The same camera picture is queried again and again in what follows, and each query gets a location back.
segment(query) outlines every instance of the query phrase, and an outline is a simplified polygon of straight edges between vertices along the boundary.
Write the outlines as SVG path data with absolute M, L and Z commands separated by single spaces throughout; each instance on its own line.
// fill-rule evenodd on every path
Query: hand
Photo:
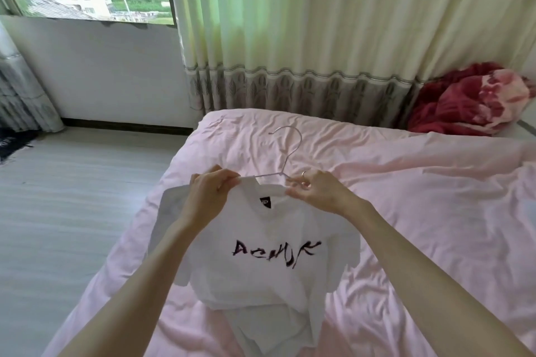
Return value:
M 300 199 L 317 209 L 335 213 L 348 218 L 352 204 L 356 201 L 364 201 L 354 195 L 330 172 L 309 170 L 303 175 L 292 177 L 289 181 L 291 186 L 286 194 L 295 199 Z
M 197 234 L 214 219 L 227 201 L 227 194 L 240 183 L 240 174 L 214 165 L 204 174 L 190 179 L 190 194 L 181 212 L 180 222 Z

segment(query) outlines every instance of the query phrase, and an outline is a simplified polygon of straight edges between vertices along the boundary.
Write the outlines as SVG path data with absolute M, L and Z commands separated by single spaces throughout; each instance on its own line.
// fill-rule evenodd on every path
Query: curtain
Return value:
M 0 127 L 60 131 L 54 105 L 0 23 Z
M 173 0 L 199 118 L 266 108 L 403 128 L 453 68 L 520 69 L 536 0 Z

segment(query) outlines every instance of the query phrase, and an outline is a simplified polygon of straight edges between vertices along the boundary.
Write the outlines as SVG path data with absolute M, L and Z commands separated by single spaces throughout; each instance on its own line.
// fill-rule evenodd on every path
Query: pink bed sheet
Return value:
M 222 110 L 208 114 L 178 151 L 44 356 L 56 356 L 140 265 L 165 189 L 215 163 L 243 175 L 277 171 L 282 151 L 298 137 L 291 129 L 267 133 L 287 124 L 297 126 L 304 140 L 286 171 L 319 167 L 334 173 L 536 352 L 535 143 Z M 174 285 L 146 355 L 243 353 L 222 313 L 205 307 L 190 287 Z M 360 265 L 326 297 L 318 347 L 300 355 L 435 354 L 363 241 Z

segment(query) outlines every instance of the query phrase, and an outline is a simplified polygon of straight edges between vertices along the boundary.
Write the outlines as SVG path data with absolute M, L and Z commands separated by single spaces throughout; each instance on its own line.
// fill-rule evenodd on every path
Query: hanger hook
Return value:
M 285 171 L 285 165 L 287 164 L 288 158 L 289 158 L 292 154 L 294 154 L 294 153 L 298 150 L 298 148 L 300 148 L 300 145 L 301 145 L 301 143 L 302 143 L 302 141 L 303 141 L 303 136 L 302 136 L 302 134 L 301 134 L 301 131 L 298 129 L 298 127 L 295 127 L 295 126 L 281 126 L 281 127 L 278 127 L 277 129 L 273 130 L 272 132 L 268 133 L 268 134 L 272 135 L 272 134 L 274 134 L 276 131 L 279 131 L 279 130 L 281 130 L 281 129 L 287 129 L 287 128 L 288 128 L 288 129 L 294 129 L 294 130 L 296 130 L 296 131 L 298 132 L 298 134 L 300 135 L 300 142 L 298 143 L 298 146 L 297 146 L 294 150 L 292 150 L 292 151 L 290 152 L 290 154 L 287 154 L 287 157 L 285 158 L 285 162 L 283 163 L 283 167 L 281 168 L 281 174 L 283 173 L 283 171 Z

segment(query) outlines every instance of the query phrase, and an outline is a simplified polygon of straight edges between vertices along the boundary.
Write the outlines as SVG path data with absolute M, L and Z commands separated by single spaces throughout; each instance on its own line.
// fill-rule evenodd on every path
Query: left hand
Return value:
M 193 229 L 195 234 L 214 219 L 227 201 L 227 194 L 240 183 L 237 172 L 214 165 L 204 174 L 194 174 L 190 179 L 190 194 L 186 198 L 180 221 Z

